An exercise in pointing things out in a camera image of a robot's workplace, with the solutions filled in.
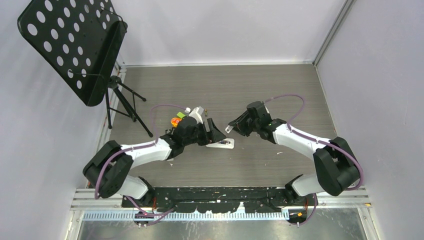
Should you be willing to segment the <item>white remote control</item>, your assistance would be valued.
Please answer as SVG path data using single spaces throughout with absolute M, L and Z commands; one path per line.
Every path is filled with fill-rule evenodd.
M 207 144 L 206 147 L 232 150 L 235 147 L 235 140 L 233 138 L 225 138 L 218 142 Z

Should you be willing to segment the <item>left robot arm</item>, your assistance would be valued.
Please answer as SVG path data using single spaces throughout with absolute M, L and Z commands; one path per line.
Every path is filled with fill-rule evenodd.
M 129 175 L 131 169 L 155 161 L 172 160 L 189 145 L 207 146 L 225 139 L 226 135 L 211 118 L 204 123 L 186 116 L 157 140 L 135 145 L 108 141 L 86 164 L 82 174 L 94 187 L 96 199 L 119 194 L 133 198 L 141 207 L 148 207 L 153 202 L 153 193 L 146 180 Z

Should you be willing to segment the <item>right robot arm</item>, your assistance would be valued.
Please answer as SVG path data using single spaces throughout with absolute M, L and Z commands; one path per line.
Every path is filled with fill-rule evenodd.
M 338 196 L 360 182 L 362 169 L 345 139 L 322 138 L 298 130 L 285 120 L 272 118 L 261 101 L 250 103 L 225 130 L 245 137 L 256 133 L 263 140 L 288 147 L 313 161 L 315 173 L 301 174 L 284 186 L 285 198 L 291 205 L 299 205 L 309 194 L 326 192 Z

